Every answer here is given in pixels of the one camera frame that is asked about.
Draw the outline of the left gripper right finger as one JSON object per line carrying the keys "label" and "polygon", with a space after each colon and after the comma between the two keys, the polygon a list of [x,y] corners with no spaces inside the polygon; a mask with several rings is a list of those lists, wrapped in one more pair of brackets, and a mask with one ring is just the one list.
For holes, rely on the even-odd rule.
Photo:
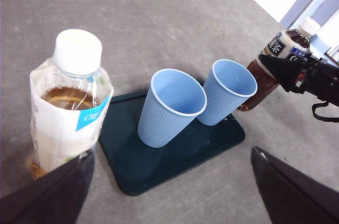
{"label": "left gripper right finger", "polygon": [[338,223],[338,191],[258,146],[251,150],[251,164],[272,223]]}

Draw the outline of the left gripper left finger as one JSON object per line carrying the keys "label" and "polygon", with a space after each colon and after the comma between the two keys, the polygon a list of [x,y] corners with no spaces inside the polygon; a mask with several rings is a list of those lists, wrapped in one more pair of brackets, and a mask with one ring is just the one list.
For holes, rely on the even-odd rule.
{"label": "left gripper left finger", "polygon": [[1,198],[1,223],[76,223],[94,167],[95,155],[87,150]]}

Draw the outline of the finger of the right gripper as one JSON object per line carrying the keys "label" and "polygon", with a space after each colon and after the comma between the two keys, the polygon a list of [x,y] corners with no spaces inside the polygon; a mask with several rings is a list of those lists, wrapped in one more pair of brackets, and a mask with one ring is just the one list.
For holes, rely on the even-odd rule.
{"label": "finger of the right gripper", "polygon": [[300,89],[296,82],[307,64],[307,58],[295,61],[267,55],[259,55],[258,58],[286,92],[305,93],[305,90]]}

